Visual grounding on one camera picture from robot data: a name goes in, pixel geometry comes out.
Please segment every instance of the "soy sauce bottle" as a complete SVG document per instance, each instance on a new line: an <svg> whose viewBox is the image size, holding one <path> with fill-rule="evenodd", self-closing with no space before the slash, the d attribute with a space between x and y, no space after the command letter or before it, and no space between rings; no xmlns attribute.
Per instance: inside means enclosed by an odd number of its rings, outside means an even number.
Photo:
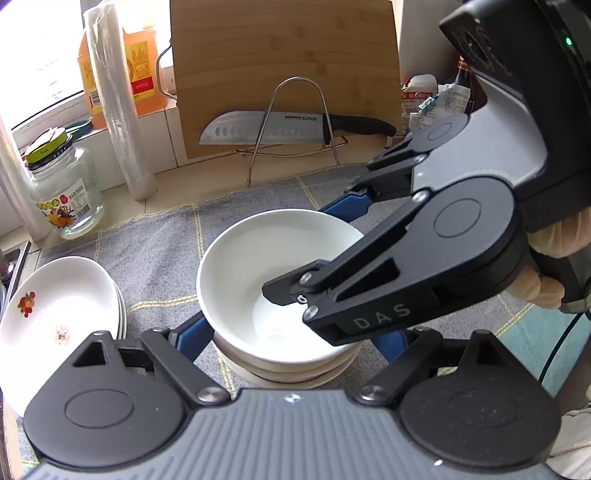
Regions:
<svg viewBox="0 0 591 480"><path fill-rule="evenodd" d="M470 67L466 63L463 57L460 56L460 59L457 62L457 75L456 79L453 83L457 85L461 85L463 87L470 89L470 99L468 100L468 104L466 105L465 113L472 113L474 110L474 99L475 99L475 89L474 84L476 79L473 78L474 75L470 71Z"/></svg>

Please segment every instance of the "metal knife stand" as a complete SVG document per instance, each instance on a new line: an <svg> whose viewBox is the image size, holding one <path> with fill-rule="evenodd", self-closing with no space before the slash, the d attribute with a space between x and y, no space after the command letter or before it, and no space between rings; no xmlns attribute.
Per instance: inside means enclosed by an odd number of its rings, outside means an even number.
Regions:
<svg viewBox="0 0 591 480"><path fill-rule="evenodd" d="M158 86L158 90L160 91L160 93L162 93L164 96L166 96L168 98L172 98L173 100L176 100L177 99L176 95L172 95L171 93L168 93L166 90L164 90L164 88L162 87L161 79L160 79L160 59L171 48L172 48L172 44L169 44L168 47L166 47L164 49L164 51L160 55L158 55L158 58L156 59L156 84ZM281 145L281 144L275 144L275 145L265 145L265 146L261 147L261 138L262 138L263 132L265 131L265 127L267 125L267 119L269 118L269 113L271 112L271 108L273 107L273 103L275 103L275 98L277 97L279 90L281 90L281 88L284 85L287 85L290 82L295 82L296 80L302 80L304 82L309 82L312 85L314 85L316 87L316 89L318 90L318 93L320 94L320 98L322 99L322 107L324 107L324 114L326 115L326 123L328 124L328 127L329 127L330 145L328 147L320 148L318 150L314 150L311 152L305 152L305 153L259 152L259 150L262 150L264 148L279 147ZM336 145L335 144L335 136L333 135L332 124L330 123L329 110L328 110L328 107L326 106L326 99L324 98L324 93L322 93L322 89L320 88L320 85L318 85L314 80L311 80L308 77L290 77L286 80L283 80L283 82L281 82L277 86L277 88L275 89L275 92L273 92L273 96L271 97L271 101L269 102L269 106L267 107L267 111L265 112L265 116L263 117L262 124L259 129L259 133L256 137L256 145L254 146L254 148L245 148L244 150L236 149L234 152L240 153L242 155L249 155L252 153L251 164L248 167L248 178L246 180L246 188L249 188L252 183L252 168L255 164L255 159L256 159L257 155L260 155L262 157L275 157L275 158L297 158L297 157L309 157L310 155L316 155L317 153L322 153L322 152L332 150L333 154L335 155L336 164L340 165L339 156L337 154L336 149L340 148L340 147L345 147L349 144L349 141L343 135L341 135L341 139L343 140L343 142Z"/></svg>
<svg viewBox="0 0 591 480"><path fill-rule="evenodd" d="M324 147L319 150L314 150L314 151L306 152L306 153L279 154L279 153L259 152L262 135L263 135L263 132L265 131L265 127L267 125L267 119L269 118L269 113L271 113L273 103L275 103L275 98L277 97L279 90L281 90L281 88L284 85L287 85L290 82L295 82L297 80L311 83L318 90L318 93L320 94L320 98L322 99L322 107L324 108L324 114L326 115L326 123L328 124L328 127L329 127L330 145L328 147ZM265 156L265 157L296 158L296 157L308 157L310 155L315 155L317 153L332 150L333 154L335 155L336 164L340 165L339 156L338 156L336 149L339 147L344 147L344 146L348 145L348 143L349 143L349 142L347 142L347 139L345 137L341 137L341 138L343 139L343 142L336 145L335 144L335 137L333 135L332 124L330 123L329 110L328 110L328 107L326 106L326 99L324 98L324 93L322 93L322 89L320 88L320 85L318 85L314 80L311 80L308 77L291 77L291 78L288 78L287 80L283 80L283 82L281 82L277 86L277 88L275 89L275 92L273 92L273 96L271 97L271 101L269 102L269 106L267 107L267 111L265 112L265 116L262 119L261 127L259 128L259 133L256 137L256 145L254 146L254 148L246 148L244 150L240 150L240 149L236 150L237 153L241 153L243 155L248 155L248 154L252 153L251 164L248 167L248 178L246 180L246 188L249 188L252 183L252 168L255 164L255 159L256 159L257 154L261 155L261 156ZM278 145L265 145L263 148L277 147L277 146Z"/></svg>

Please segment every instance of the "stacked bowls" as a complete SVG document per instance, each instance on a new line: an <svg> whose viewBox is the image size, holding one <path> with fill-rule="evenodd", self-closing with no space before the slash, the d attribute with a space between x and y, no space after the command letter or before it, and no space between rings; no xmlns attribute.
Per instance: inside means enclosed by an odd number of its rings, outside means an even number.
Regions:
<svg viewBox="0 0 591 480"><path fill-rule="evenodd" d="M333 260L361 237L338 218L299 209L260 213L218 236L199 265L197 297L228 367L264 388L312 388L342 373L361 345L330 345L302 322L308 305L275 305L261 287Z"/></svg>

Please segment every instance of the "glass jar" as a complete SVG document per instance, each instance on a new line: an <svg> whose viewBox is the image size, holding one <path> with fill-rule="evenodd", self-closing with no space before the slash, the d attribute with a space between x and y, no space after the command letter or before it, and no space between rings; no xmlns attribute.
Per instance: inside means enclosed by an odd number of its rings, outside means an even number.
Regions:
<svg viewBox="0 0 591 480"><path fill-rule="evenodd" d="M69 240L88 233L103 216L95 164L64 128L53 128L25 152L28 190L37 208Z"/></svg>

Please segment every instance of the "human hand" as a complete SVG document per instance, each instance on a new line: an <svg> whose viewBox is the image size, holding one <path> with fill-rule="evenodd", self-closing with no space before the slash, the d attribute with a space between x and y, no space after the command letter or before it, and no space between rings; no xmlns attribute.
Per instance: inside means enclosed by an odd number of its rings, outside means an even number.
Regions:
<svg viewBox="0 0 591 480"><path fill-rule="evenodd" d="M531 247L553 258L567 257L591 243L591 207L538 232L528 233ZM564 297L564 286L558 280L538 275L526 265L507 288L514 297L540 307L557 309Z"/></svg>

